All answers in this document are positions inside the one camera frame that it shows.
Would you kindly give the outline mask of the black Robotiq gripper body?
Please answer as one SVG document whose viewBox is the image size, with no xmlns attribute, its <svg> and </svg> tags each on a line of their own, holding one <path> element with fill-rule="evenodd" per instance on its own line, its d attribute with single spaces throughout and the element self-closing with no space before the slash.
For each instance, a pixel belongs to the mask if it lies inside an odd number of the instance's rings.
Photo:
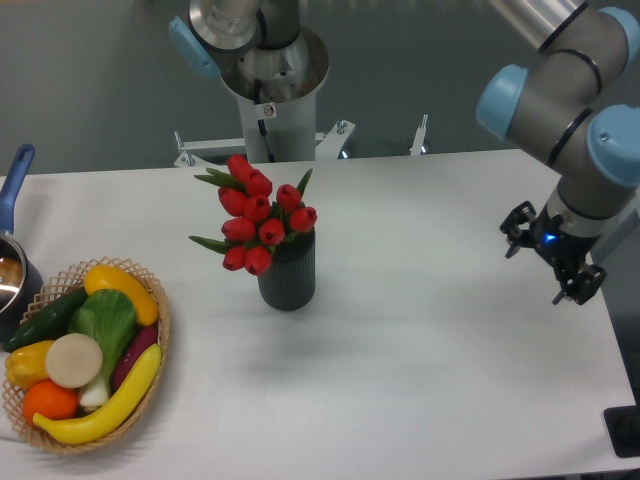
<svg viewBox="0 0 640 480">
<path fill-rule="evenodd" d="M 531 224 L 536 252 L 557 274 L 574 275 L 585 263 L 586 254 L 598 236 L 580 237 L 561 229 L 564 219 L 560 214 L 550 216 L 544 209 Z"/>
</svg>

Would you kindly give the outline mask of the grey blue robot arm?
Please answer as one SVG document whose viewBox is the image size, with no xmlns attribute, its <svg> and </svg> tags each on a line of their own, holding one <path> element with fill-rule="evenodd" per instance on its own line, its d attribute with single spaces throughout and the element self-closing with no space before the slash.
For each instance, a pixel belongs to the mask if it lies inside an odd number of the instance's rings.
<svg viewBox="0 0 640 480">
<path fill-rule="evenodd" d="M 511 253 L 529 248 L 551 266 L 559 298 L 587 302 L 605 280 L 588 252 L 622 215 L 639 185 L 639 112 L 625 105 L 592 111 L 591 102 L 639 52 L 639 25 L 618 8 L 584 1 L 498 1 L 495 9 L 543 56 L 534 70 L 502 68 L 476 107 L 495 136 L 558 173 L 541 211 L 514 208 L 501 224 Z M 268 201 L 260 162 L 336 156 L 348 131 L 316 131 L 316 95 L 329 67 L 322 40 L 300 22 L 295 1 L 194 1 L 174 18 L 169 37 L 184 61 L 235 96 L 246 152 L 230 172 L 204 180 L 221 188 L 231 215 L 217 241 L 228 269 L 259 279 L 264 300 L 280 310 L 305 305 L 315 290 L 314 211 L 303 186 Z"/>
</svg>

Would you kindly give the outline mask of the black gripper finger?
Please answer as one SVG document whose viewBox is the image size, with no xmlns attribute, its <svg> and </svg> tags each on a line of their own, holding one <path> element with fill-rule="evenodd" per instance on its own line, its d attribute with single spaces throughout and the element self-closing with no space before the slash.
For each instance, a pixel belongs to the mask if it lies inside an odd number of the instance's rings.
<svg viewBox="0 0 640 480">
<path fill-rule="evenodd" d="M 560 291 L 552 300 L 554 305 L 562 300 L 571 300 L 578 305 L 585 304 L 598 292 L 607 276 L 604 268 L 587 263 L 560 264 L 553 270 L 560 284 Z"/>
<path fill-rule="evenodd" d="M 536 248 L 536 220 L 536 210 L 529 201 L 515 207 L 503 220 L 499 229 L 506 236 L 508 249 L 505 257 L 507 259 L 515 256 L 522 248 Z"/>
</svg>

